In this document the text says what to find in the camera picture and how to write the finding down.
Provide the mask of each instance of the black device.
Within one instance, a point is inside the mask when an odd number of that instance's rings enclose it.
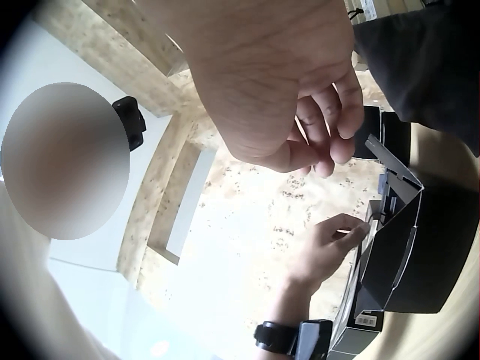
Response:
[[[293,356],[295,360],[325,360],[330,347],[333,323],[330,320],[308,320],[298,327],[265,321],[253,337],[259,348]]]
[[[377,138],[402,164],[410,161],[411,125],[402,122],[392,111],[382,111],[378,106],[363,106],[364,120],[355,133],[353,157],[365,160],[380,160],[365,144],[370,135]]]
[[[127,133],[130,151],[144,143],[143,132],[147,130],[145,119],[138,109],[138,102],[132,96],[126,96],[112,104],[120,117],[125,132]]]
[[[371,201],[374,233],[361,254],[362,311],[439,312],[470,252],[479,193],[413,172],[378,139],[366,146],[385,165],[381,201]]]

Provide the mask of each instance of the fingernail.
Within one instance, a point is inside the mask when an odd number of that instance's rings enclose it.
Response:
[[[365,232],[365,235],[367,235],[370,232],[370,224],[369,223],[363,223],[359,225],[359,227]]]
[[[343,139],[343,140],[348,140],[350,139],[351,137],[353,137],[353,135],[355,134],[351,134],[349,132],[341,132],[339,131],[338,134],[340,135],[340,137]]]

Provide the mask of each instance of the hand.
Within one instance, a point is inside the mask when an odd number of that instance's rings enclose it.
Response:
[[[322,177],[351,158],[363,101],[341,0],[137,4],[183,49],[233,156],[279,172],[313,166]]]
[[[339,230],[350,230],[348,234]],[[313,295],[321,283],[340,267],[347,253],[359,245],[370,226],[360,219],[340,214],[322,221],[306,240],[288,280]]]

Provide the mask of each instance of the dark clothing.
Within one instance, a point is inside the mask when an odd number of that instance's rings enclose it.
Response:
[[[434,5],[354,25],[355,51],[402,121],[460,138],[479,156],[479,51],[471,9]]]

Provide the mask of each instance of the marble surface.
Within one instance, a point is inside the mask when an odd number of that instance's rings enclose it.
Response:
[[[338,213],[362,217],[377,195],[375,162],[352,160],[328,179],[278,174],[218,150],[180,263],[147,251],[139,290],[224,360],[251,359],[252,334],[313,224]],[[351,255],[314,295],[312,318],[333,319]],[[231,330],[222,324],[228,321]]]

